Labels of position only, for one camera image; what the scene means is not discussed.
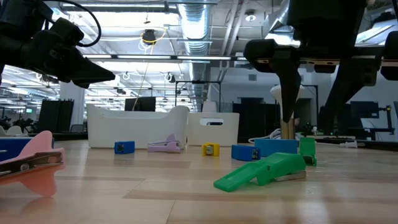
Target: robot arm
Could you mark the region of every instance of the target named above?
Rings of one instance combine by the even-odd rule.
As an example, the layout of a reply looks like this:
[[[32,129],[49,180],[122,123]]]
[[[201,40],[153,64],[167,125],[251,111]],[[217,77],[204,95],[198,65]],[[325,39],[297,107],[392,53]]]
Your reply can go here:
[[[328,129],[335,114],[362,87],[376,84],[377,71],[388,80],[397,73],[390,60],[397,60],[398,32],[391,32],[385,47],[355,47],[366,0],[284,0],[282,17],[294,28],[293,38],[300,47],[278,45],[273,39],[252,40],[244,56],[260,72],[276,73],[282,87],[283,120],[291,117],[299,92],[300,64],[314,65],[315,72],[334,73],[336,80],[326,102],[324,129]]]
[[[112,72],[84,58],[76,48],[81,30],[59,18],[49,30],[52,10],[42,0],[4,0],[0,8],[0,75],[5,65],[52,75],[62,82],[88,88],[114,80]]]

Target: purple clip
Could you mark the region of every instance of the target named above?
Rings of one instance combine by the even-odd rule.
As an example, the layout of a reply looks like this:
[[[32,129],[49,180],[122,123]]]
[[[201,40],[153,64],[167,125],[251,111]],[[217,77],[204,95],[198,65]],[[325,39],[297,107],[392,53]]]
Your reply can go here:
[[[181,153],[181,150],[181,144],[175,139],[174,134],[169,135],[164,141],[148,143],[148,152]]]

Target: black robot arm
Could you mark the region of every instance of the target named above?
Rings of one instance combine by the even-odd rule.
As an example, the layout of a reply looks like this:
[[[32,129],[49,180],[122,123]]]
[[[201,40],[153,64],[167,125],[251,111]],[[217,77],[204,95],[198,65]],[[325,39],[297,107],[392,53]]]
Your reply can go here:
[[[88,88],[114,80],[112,72],[84,58],[76,48],[82,31],[59,18],[49,30],[52,10],[42,0],[5,0],[0,8],[0,72],[5,65],[52,75],[62,82]]]

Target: pink plastic object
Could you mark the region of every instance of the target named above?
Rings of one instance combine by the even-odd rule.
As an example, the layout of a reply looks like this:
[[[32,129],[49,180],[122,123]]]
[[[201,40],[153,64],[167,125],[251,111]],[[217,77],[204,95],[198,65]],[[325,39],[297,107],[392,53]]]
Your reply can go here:
[[[169,135],[164,141],[151,142],[148,144],[148,152],[181,153],[181,150],[181,144],[175,139],[174,134]]]
[[[30,140],[17,157],[0,162],[0,166],[34,156],[38,152],[61,152],[62,165],[36,167],[35,169],[21,172],[20,174],[2,177],[0,178],[0,184],[21,182],[29,190],[41,196],[53,196],[57,191],[54,173],[65,168],[65,150],[63,148],[52,149],[51,145],[52,133],[50,131],[43,131]]]

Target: blue bin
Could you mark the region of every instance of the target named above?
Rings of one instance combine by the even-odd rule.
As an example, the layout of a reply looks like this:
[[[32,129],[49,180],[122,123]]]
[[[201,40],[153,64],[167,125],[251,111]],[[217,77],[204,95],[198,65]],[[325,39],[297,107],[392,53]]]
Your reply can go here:
[[[6,151],[4,153],[0,153],[0,162],[17,157],[31,139],[32,138],[29,137],[0,138],[0,151]],[[54,147],[54,138],[52,139],[52,147]]]
[[[254,147],[258,147],[262,157],[267,157],[275,152],[297,154],[297,141],[286,139],[255,139]]]

